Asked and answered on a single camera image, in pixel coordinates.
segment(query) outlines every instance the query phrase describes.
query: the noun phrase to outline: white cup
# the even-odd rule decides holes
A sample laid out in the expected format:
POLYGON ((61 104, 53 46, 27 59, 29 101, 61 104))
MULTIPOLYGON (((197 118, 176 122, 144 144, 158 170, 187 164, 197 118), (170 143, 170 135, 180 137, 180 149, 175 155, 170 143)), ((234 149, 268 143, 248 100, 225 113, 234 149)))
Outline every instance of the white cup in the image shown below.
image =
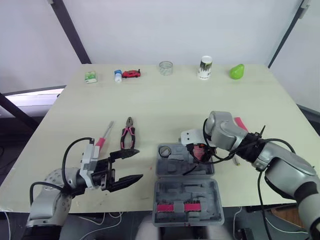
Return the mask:
POLYGON ((212 57, 203 56, 201 58, 200 66, 198 69, 198 78, 201 80, 208 80, 211 76, 212 57))

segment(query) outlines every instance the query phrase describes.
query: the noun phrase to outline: gray plastic tool case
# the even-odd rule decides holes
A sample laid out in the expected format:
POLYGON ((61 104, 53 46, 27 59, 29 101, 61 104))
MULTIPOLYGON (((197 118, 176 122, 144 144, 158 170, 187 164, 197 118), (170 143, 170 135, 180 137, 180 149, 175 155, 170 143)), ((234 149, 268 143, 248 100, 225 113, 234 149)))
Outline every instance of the gray plastic tool case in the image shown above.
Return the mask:
POLYGON ((156 227, 222 225, 225 221, 217 181, 212 179, 214 166, 195 166, 193 157, 181 144, 158 146, 154 185, 152 220, 156 227), (171 153, 160 156, 160 148, 167 146, 171 153), (200 211, 185 211, 184 204, 200 203, 200 211), (158 205, 173 205, 173 211, 159 211, 158 205))

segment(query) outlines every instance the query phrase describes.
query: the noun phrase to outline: toy car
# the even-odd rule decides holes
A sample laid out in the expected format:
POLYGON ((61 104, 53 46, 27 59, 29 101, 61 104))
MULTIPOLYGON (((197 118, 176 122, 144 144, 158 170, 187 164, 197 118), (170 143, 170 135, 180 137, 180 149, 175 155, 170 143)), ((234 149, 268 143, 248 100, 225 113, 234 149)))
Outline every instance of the toy car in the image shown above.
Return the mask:
POLYGON ((130 71, 124 71, 122 73, 122 77, 123 78, 137 78, 137 77, 140 77, 141 76, 141 73, 140 73, 140 69, 137 71, 137 70, 130 70, 130 71))

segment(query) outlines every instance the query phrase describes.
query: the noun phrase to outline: black cable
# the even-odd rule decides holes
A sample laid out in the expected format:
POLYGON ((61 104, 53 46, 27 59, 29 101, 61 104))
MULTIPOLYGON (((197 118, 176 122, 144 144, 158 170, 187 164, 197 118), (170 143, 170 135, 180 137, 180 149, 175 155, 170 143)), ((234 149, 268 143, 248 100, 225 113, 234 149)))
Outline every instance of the black cable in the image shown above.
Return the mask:
POLYGON ((209 165, 210 165, 210 164, 218 164, 218 163, 221 163, 221 162, 223 162, 223 161, 227 161, 227 160, 232 159, 232 158, 235 156, 235 153, 229 153, 229 155, 228 155, 227 157, 219 157, 218 155, 216 155, 216 153, 215 153, 214 151, 212 151, 212 149, 211 149, 211 147, 210 147, 210 145, 209 145, 207 136, 206 136, 206 135, 207 135, 207 134, 206 134, 206 123, 207 123, 207 120, 208 120, 208 118, 207 118, 206 120, 204 120, 203 126, 202 126, 203 138, 204 138, 205 144, 208 146, 208 149, 209 149, 211 155, 214 156, 216 159, 219 159, 219 161, 211 161, 211 162, 206 162, 206 163, 205 163, 205 162, 202 162, 202 161, 198 160, 197 158, 196 158, 196 160, 197 160, 200 164, 209 164, 209 165))
POLYGON ((5 154, 5 148, 3 146, 0 146, 1 153, 0 153, 0 158, 5 154))
POLYGON ((261 171, 259 173, 259 177, 258 177, 258 194, 259 194, 259 200, 260 200, 260 205, 261 205, 261 213, 262 213, 262 218, 263 218, 263 223, 264 223, 264 228, 266 231, 266 234, 268 235, 269 240, 272 240, 272 237, 270 235, 270 231, 269 231, 269 227, 267 224, 267 220, 266 220, 266 212, 265 212, 265 207, 264 207, 264 203, 262 201, 262 196, 261 196, 261 190, 260 190, 260 180, 261 180, 261 176, 262 176, 263 171, 261 171))
POLYGON ((61 167, 62 180, 63 180, 63 184, 64 184, 63 188, 64 189, 70 190, 70 186, 69 186, 69 184, 67 182, 67 177, 66 177, 66 161, 67 161, 68 153, 69 153, 69 151, 70 151, 70 149, 72 148, 73 145, 75 145, 78 142, 84 141, 84 140, 89 140, 90 143, 92 143, 94 141, 94 139, 91 138, 91 137, 79 138, 79 139, 75 140, 74 142, 72 142, 64 152, 63 159, 62 159, 62 167, 61 167))
POLYGON ((185 175, 187 175, 187 174, 191 173, 193 170, 195 170, 195 169, 196 169, 196 167, 198 167, 198 165, 199 165, 199 163, 197 163, 193 168, 191 168, 190 170, 186 171, 186 172, 185 172, 185 173, 183 173, 182 175, 183 175, 183 176, 185 176, 185 175))
POLYGON ((30 186, 30 190, 29 190, 30 205, 34 202, 34 187, 35 187, 35 185, 44 185, 44 186, 48 186, 48 187, 52 187, 54 189, 60 190, 61 192, 64 192, 64 189, 60 186, 57 186, 57 185, 54 185, 52 183, 45 182, 45 181, 36 181, 36 182, 32 183, 30 186))
POLYGON ((268 143, 268 142, 280 142, 280 143, 283 143, 283 144, 287 145, 287 147, 290 149, 291 152, 293 152, 294 154, 296 153, 294 148, 285 140, 282 140, 282 139, 279 139, 279 138, 268 138, 268 139, 264 139, 262 141, 265 142, 265 143, 268 143))

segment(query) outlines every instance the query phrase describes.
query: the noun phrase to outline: red pliers handle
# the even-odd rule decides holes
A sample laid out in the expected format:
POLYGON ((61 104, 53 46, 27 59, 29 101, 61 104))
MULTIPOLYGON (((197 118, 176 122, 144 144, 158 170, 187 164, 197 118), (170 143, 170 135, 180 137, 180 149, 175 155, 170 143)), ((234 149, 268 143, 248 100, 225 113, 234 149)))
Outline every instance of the red pliers handle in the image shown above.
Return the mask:
POLYGON ((122 135, 121 135, 121 140, 120 140, 120 147, 121 149, 125 149, 125 138, 127 133, 129 132, 131 135, 131 146, 130 149, 135 148, 135 143, 136 143, 136 134, 135 131, 136 129, 132 126, 134 124, 133 120, 131 117, 128 117, 126 121, 126 126, 124 129, 122 129, 122 135))

